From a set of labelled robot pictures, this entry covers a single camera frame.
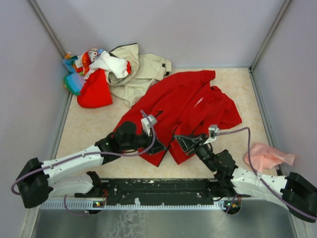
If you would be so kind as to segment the red zip jacket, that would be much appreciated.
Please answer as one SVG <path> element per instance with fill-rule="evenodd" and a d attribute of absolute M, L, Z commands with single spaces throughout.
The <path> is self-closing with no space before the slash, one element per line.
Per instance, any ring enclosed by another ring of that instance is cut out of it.
<path fill-rule="evenodd" d="M 157 140 L 165 149 L 153 155 L 142 154 L 149 163 L 159 166 L 169 152 L 177 164 L 189 159 L 174 135 L 199 135 L 216 124 L 231 129 L 242 123 L 236 105 L 217 86 L 211 86 L 215 71 L 187 71 L 172 74 L 149 88 L 146 94 L 121 118 L 135 123 L 141 133 L 141 111 L 157 119 Z"/>

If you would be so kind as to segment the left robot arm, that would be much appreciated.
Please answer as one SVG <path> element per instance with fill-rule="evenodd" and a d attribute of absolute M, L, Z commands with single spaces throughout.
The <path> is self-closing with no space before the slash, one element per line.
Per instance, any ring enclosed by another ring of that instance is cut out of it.
<path fill-rule="evenodd" d="M 43 162 L 33 158 L 25 164 L 11 191 L 22 198 L 25 208 L 34 208 L 56 196 L 99 196 L 103 184 L 97 173 L 86 172 L 77 178 L 71 176 L 121 157 L 140 156 L 159 166 L 161 153 L 166 150 L 160 127 L 156 119 L 143 118 L 139 123 L 124 121 L 105 138 L 82 151 Z"/>

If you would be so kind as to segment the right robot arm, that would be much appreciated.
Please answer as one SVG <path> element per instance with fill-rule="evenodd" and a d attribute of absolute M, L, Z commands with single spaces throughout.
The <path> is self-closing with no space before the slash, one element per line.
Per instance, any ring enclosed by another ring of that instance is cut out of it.
<path fill-rule="evenodd" d="M 213 152 L 206 134 L 176 135 L 175 140 L 186 155 L 196 154 L 227 196 L 246 195 L 278 204 L 295 217 L 314 223 L 317 220 L 317 188 L 298 173 L 269 176 L 238 167 L 228 150 Z"/>

